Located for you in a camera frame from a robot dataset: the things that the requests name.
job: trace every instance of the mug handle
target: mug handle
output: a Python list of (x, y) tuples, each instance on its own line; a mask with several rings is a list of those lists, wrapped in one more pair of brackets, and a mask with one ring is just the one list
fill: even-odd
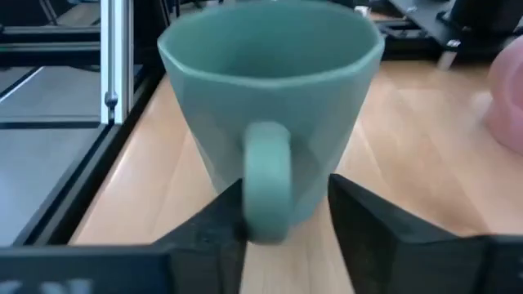
[(244, 136), (244, 217), (249, 238), (282, 242), (293, 214), (290, 132), (277, 122), (253, 122)]

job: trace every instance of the green mug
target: green mug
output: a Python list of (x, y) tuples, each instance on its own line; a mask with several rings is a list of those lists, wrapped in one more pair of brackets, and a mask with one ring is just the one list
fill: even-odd
[(182, 16), (158, 45), (217, 192), (244, 178), (250, 239), (283, 241), (327, 193), (382, 35), (338, 4), (259, 1)]

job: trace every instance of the wooden table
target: wooden table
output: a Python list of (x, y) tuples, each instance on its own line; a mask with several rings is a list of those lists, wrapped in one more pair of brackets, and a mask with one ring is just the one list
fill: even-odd
[[(486, 74), (383, 63), (337, 172), (455, 234), (523, 233), (523, 157), (482, 124)], [(151, 243), (215, 196), (164, 79), (72, 243)], [(248, 246), (242, 293), (351, 292), (326, 202), (283, 245)]]

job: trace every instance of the mug rim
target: mug rim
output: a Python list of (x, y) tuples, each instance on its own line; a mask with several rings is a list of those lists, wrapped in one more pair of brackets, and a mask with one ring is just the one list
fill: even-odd
[[(358, 60), (336, 68), (336, 69), (328, 69), (324, 71), (319, 71), (317, 73), (309, 73), (309, 74), (303, 74), (303, 75), (297, 75), (292, 77), (280, 77), (280, 78), (253, 78), (253, 77), (244, 77), (244, 76), (238, 76), (238, 75), (232, 75), (232, 74), (223, 74), (223, 73), (213, 73), (208, 72), (201, 69), (195, 69), (193, 67), (190, 67), (188, 65), (185, 65), (181, 63), (179, 60), (173, 58), (170, 54), (168, 54), (164, 46), (164, 44), (168, 39), (168, 33), (170, 30), (175, 29), (178, 25), (184, 22), (190, 22), (190, 21), (197, 21), (201, 18), (212, 16), (218, 13), (221, 13), (224, 9), (225, 10), (236, 10), (241, 8), (242, 6), (265, 6), (265, 5), (293, 5), (295, 7), (302, 7), (302, 6), (308, 6), (314, 9), (318, 10), (326, 10), (326, 11), (334, 11), (337, 13), (342, 13), (350, 17), (356, 17), (359, 18), (358, 21), (365, 22), (365, 25), (369, 27), (369, 29), (373, 32), (373, 37), (375, 40), (374, 45), (372, 45), (371, 49), (368, 50), (364, 55), (362, 55)], [(173, 22), (159, 37), (158, 41), (158, 48), (160, 51), (160, 54), (163, 56), (163, 58), (169, 59), (180, 71), (182, 71), (185, 74), (188, 74), (193, 77), (201, 78), (201, 79), (207, 79), (212, 80), (214, 82), (223, 82), (223, 83), (229, 83), (229, 84), (236, 84), (236, 85), (244, 85), (244, 86), (250, 86), (250, 87), (269, 87), (269, 88), (275, 88), (275, 87), (295, 87), (302, 84), (309, 84), (309, 83), (315, 83), (315, 82), (321, 82), (324, 81), (326, 78), (336, 78), (340, 74), (350, 74), (353, 72), (359, 71), (359, 69), (366, 66), (376, 55), (381, 55), (383, 52), (383, 49), (385, 47), (385, 40), (383, 36), (381, 35), (378, 27), (369, 19), (366, 19), (361, 14), (353, 11), (352, 9), (341, 7), (339, 4), (327, 2), (325, 0), (315, 1), (315, 0), (262, 0), (262, 1), (256, 1), (256, 2), (240, 2), (235, 3), (233, 5), (229, 6), (219, 6), (219, 7), (213, 7), (205, 9), (201, 12), (197, 12), (188, 16), (180, 17), (178, 20)]]

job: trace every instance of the pink object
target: pink object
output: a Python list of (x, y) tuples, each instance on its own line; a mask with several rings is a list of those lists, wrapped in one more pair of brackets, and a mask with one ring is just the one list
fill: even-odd
[(523, 37), (496, 57), (489, 85), (493, 100), (486, 125), (499, 143), (523, 155)]

